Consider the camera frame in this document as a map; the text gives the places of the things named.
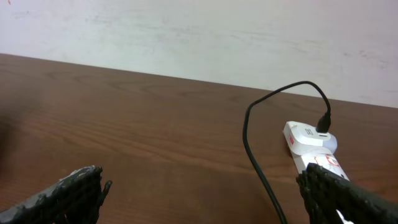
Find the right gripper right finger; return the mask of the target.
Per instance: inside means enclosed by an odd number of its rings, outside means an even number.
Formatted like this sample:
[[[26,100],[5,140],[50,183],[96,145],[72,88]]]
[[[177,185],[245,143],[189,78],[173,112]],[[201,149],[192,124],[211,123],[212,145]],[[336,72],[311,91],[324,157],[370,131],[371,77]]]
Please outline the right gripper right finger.
[[[397,224],[397,205],[324,167],[309,163],[296,178],[310,223]]]

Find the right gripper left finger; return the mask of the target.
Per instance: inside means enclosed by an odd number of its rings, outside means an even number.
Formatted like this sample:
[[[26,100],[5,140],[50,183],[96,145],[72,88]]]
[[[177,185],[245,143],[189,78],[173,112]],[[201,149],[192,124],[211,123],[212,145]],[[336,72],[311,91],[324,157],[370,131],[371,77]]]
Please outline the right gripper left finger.
[[[82,167],[56,184],[1,212],[2,224],[95,224],[112,181],[101,185],[103,169]]]

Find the white power strip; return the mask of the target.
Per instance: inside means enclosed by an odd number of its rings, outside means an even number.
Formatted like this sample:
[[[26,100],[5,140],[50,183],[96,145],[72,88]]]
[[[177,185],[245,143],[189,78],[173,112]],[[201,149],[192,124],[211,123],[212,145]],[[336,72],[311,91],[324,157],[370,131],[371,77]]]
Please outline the white power strip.
[[[318,133],[315,127],[295,121],[286,123],[283,134],[299,173],[314,163],[349,180],[334,156],[338,146],[334,135]]]

